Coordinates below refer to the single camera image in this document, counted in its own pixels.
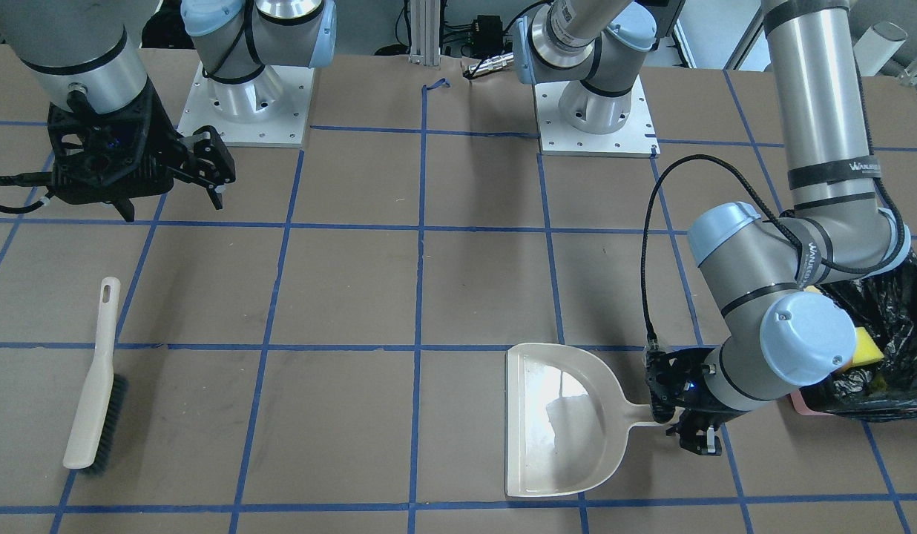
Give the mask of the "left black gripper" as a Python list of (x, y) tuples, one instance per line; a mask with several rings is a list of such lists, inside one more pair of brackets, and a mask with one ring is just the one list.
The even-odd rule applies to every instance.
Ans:
[(651, 414), (666, 425), (665, 434), (677, 434), (681, 449), (700, 456), (719, 456), (719, 431), (726, 422), (726, 406), (706, 385), (710, 348), (667, 352), (649, 345), (645, 352), (646, 385), (651, 392)]

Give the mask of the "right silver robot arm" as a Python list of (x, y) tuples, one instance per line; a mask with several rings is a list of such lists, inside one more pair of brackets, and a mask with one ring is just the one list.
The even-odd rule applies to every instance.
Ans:
[[(229, 122), (289, 109), (278, 67), (333, 59), (333, 1), (183, 1), (180, 15), (210, 101)], [(0, 187), (46, 190), (31, 204), (0, 204), (0, 213), (28, 214), (58, 197), (110, 204), (133, 222), (133, 199), (163, 195), (176, 182), (203, 188), (222, 208), (236, 180), (227, 132), (213, 124), (177, 131), (113, 1), (0, 1), (0, 31), (50, 99), (54, 154), (49, 171), (0, 176)]]

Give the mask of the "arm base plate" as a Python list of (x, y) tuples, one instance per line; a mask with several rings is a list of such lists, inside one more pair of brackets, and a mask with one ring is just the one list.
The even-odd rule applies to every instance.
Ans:
[(228, 148), (302, 148), (318, 70), (268, 65), (254, 80), (221, 84), (195, 71), (178, 131), (212, 125)]
[(548, 156), (659, 156), (642, 79), (618, 97), (590, 92), (581, 82), (534, 85), (541, 152)]

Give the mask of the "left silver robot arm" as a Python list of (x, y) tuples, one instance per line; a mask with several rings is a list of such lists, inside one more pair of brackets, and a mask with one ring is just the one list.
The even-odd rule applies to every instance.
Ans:
[(689, 228), (691, 254), (729, 338), (713, 349), (664, 352), (642, 287), (646, 378), (657, 423), (670, 423), (680, 446), (716, 455), (723, 423), (781, 396), (818, 384), (852, 359), (852, 318), (810, 286), (877, 276), (910, 253), (910, 230), (882, 183), (847, 1), (763, 1), (763, 29), (777, 85), (793, 194), (778, 216), (746, 177), (717, 156), (684, 156), (661, 173), (707, 161), (733, 173), (752, 202), (728, 202)]

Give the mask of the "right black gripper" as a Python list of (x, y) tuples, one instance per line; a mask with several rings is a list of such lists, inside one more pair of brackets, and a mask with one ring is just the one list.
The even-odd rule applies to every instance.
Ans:
[(151, 80), (112, 113), (50, 105), (46, 125), (54, 152), (50, 192), (70, 204), (106, 202), (127, 223), (136, 222), (132, 197), (164, 194), (174, 179), (205, 189), (217, 210), (236, 180), (234, 158), (217, 129), (178, 134)]

